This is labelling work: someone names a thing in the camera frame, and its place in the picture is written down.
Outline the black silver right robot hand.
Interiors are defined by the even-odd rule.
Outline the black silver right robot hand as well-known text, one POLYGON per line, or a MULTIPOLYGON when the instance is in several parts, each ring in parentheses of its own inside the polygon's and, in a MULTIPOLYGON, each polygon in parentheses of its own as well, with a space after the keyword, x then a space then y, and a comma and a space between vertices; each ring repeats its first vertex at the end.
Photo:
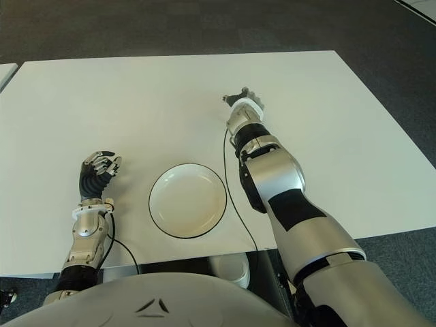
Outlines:
POLYGON ((251 91, 248 87, 243 87, 241 92, 236 95, 224 95, 222 100, 228 105, 233 106, 240 99, 250 99, 256 103, 262 110, 264 109, 264 104, 262 100, 255 94, 254 91, 251 91))

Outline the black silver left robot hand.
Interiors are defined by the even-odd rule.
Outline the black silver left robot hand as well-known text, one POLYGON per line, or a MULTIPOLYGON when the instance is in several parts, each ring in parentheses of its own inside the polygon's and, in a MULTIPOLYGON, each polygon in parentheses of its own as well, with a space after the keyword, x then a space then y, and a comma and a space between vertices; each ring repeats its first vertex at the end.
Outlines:
POLYGON ((78 181, 80 199, 102 198, 104 189, 116 176, 122 162, 121 156, 111 151, 91 153, 81 165, 78 181))

